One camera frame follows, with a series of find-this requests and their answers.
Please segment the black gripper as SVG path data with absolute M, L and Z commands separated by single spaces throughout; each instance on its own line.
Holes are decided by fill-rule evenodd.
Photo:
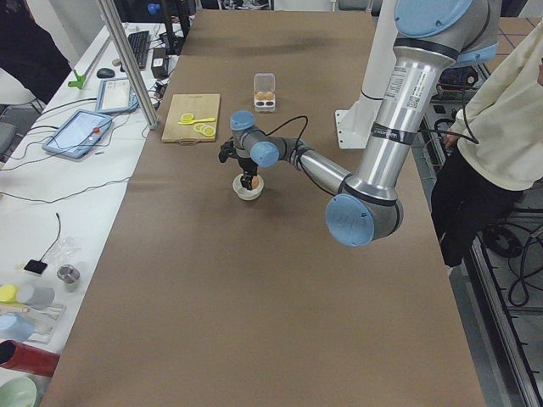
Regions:
M 243 171 L 240 177 L 240 184 L 246 190 L 253 189 L 253 176 L 258 175 L 258 164 L 250 157 L 243 157 L 238 154 L 238 164 Z

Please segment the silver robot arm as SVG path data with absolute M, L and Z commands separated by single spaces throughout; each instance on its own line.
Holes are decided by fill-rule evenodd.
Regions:
M 219 160 L 238 161 L 244 188 L 259 168 L 288 161 L 332 194 L 326 223 L 338 242 L 360 247 L 387 237 L 403 220 L 395 185 L 439 77 L 451 66 L 492 59 L 500 16 L 499 1 L 397 2 L 395 67 L 356 172 L 335 164 L 300 138 L 267 135 L 248 110 L 231 116 L 232 137 L 221 146 Z

